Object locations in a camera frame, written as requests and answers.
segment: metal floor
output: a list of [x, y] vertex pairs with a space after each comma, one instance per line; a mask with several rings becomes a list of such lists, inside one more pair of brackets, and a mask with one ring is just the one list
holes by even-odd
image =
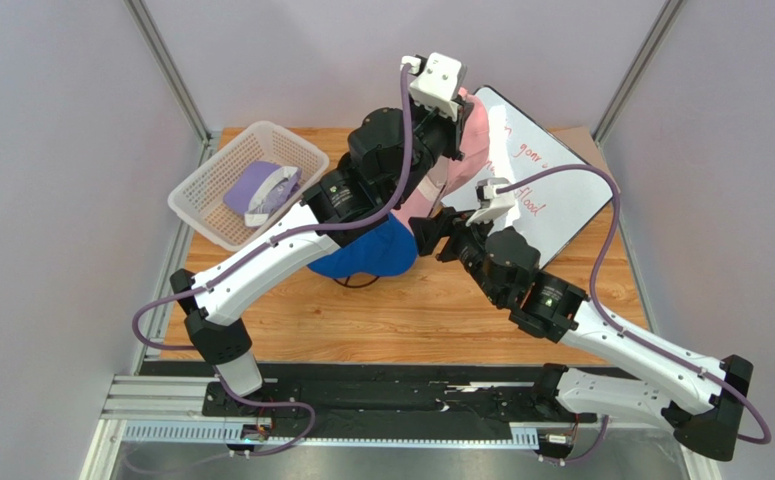
[[[596, 430], [585, 429], [577, 451], [587, 448]], [[223, 453], [220, 445], [124, 443], [133, 465], [168, 470]], [[534, 452], [480, 449], [297, 447], [278, 455], [245, 460], [225, 458], [164, 476], [140, 475], [118, 462], [112, 480], [284, 479], [284, 480], [679, 480], [688, 479], [679, 444], [659, 430], [611, 429], [588, 462], [558, 468], [537, 461]]]

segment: wooden table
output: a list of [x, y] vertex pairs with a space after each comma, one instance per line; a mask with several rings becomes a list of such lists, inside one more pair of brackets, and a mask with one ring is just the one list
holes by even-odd
[[[241, 131], [240, 128], [225, 129], [220, 147]], [[329, 168], [334, 168], [347, 151], [347, 129], [294, 131], [328, 154], [332, 162]], [[608, 232], [609, 208], [565, 248], [548, 266], [548, 272], [587, 289], [591, 267]], [[230, 252], [196, 233], [186, 268], [199, 272], [228, 256]], [[609, 250], [597, 289], [609, 308], [646, 326], [620, 238], [615, 239]], [[188, 343], [184, 318], [183, 311], [175, 306], [165, 343]], [[402, 276], [382, 278], [359, 290], [343, 288], [302, 269], [257, 300], [244, 313], [243, 320], [260, 360], [500, 365], [605, 363], [588, 353], [519, 331], [508, 320], [505, 310], [497, 310], [488, 303], [458, 262], [442, 264], [433, 256], [418, 259]], [[163, 358], [200, 359], [200, 356], [197, 352], [164, 352]]]

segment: pink cloth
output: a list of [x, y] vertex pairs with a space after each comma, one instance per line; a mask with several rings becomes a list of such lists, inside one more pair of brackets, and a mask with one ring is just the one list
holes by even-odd
[[488, 160], [490, 151], [488, 112], [482, 101], [468, 94], [465, 89], [462, 88], [459, 93], [474, 104], [473, 112], [464, 125], [464, 136], [461, 138], [464, 160], [440, 157], [416, 190], [402, 204], [402, 208], [393, 210], [393, 215], [408, 231], [411, 231], [411, 227], [408, 226], [409, 218], [428, 217], [441, 198], [475, 177]]

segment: white basket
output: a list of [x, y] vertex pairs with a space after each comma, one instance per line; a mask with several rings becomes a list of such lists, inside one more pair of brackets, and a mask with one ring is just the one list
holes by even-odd
[[[245, 167], [257, 160], [301, 169], [301, 188], [260, 228], [245, 226], [242, 215], [224, 204], [224, 194]], [[231, 252], [274, 225], [307, 187], [328, 168], [328, 155], [289, 130], [271, 122], [257, 122], [207, 160], [168, 196], [168, 206], [210, 241]]]

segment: robotic arm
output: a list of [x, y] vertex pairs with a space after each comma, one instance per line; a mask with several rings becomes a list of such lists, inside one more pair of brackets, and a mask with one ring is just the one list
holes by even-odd
[[[403, 99], [404, 117], [402, 110], [393, 108], [370, 113], [349, 135], [349, 152], [338, 167], [307, 189], [302, 201], [276, 225], [210, 270], [198, 274], [181, 270], [172, 276], [175, 293], [199, 292], [178, 300], [187, 314], [189, 338], [235, 393], [248, 395], [263, 383], [242, 312], [296, 270], [386, 221], [386, 215], [368, 224], [361, 219], [400, 205], [440, 156], [463, 158], [459, 145], [473, 108], [458, 95], [464, 66], [437, 53], [427, 59], [405, 57], [403, 64], [417, 76]], [[405, 130], [405, 118], [411, 119], [410, 132]], [[406, 144], [409, 133], [412, 145]], [[410, 168], [402, 187], [408, 149]], [[613, 328], [585, 291], [541, 271], [539, 252], [513, 228], [490, 233], [491, 220], [514, 205], [513, 195], [497, 193], [505, 185], [504, 179], [482, 182], [477, 188], [482, 208], [477, 211], [447, 208], [431, 219], [412, 219], [420, 255], [433, 253], [439, 240], [448, 237], [438, 260], [460, 261], [488, 300], [507, 309], [521, 330], [591, 352], [635, 377], [610, 378], [545, 365], [534, 389], [551, 408], [652, 424], [673, 431], [695, 452], [730, 460], [743, 406], [708, 377], [746, 395], [751, 364], [736, 356], [718, 360], [685, 350], [606, 310], [618, 324]], [[247, 268], [239, 268], [245, 262]], [[634, 342], [626, 332], [637, 332], [700, 371], [683, 368]]]
[[[175, 293], [198, 289], [194, 297], [179, 300], [187, 315], [189, 339], [235, 392], [248, 395], [262, 386], [242, 312], [296, 270], [386, 221], [386, 215], [372, 222], [361, 219], [373, 218], [386, 206], [401, 205], [441, 156], [463, 158], [459, 145], [474, 106], [458, 95], [465, 67], [437, 53], [427, 59], [405, 57], [403, 65], [417, 76], [407, 92], [410, 98], [403, 99], [412, 145], [406, 145], [403, 135], [407, 132], [402, 110], [373, 111], [349, 135], [349, 152], [337, 168], [308, 188], [276, 225], [212, 269], [172, 275]], [[390, 205], [396, 200], [407, 153], [407, 182], [398, 201]], [[287, 240], [278, 241], [284, 236]], [[247, 268], [238, 268], [245, 262]]]
[[614, 329], [584, 290], [538, 269], [540, 252], [513, 227], [489, 233], [489, 220], [514, 201], [509, 193], [493, 193], [494, 186], [504, 184], [503, 179], [490, 179], [480, 185], [483, 207], [475, 212], [446, 208], [432, 219], [412, 219], [420, 254], [431, 254], [439, 240], [448, 237], [437, 259], [461, 262], [488, 300], [509, 310], [509, 319], [520, 330], [593, 353], [635, 377], [598, 376], [547, 364], [534, 393], [552, 408], [654, 425], [673, 432], [701, 455], [732, 459], [744, 408], [706, 375], [745, 395], [751, 363], [738, 356], [718, 360], [685, 350], [605, 310], [623, 331], [695, 364], [700, 372], [694, 373]]

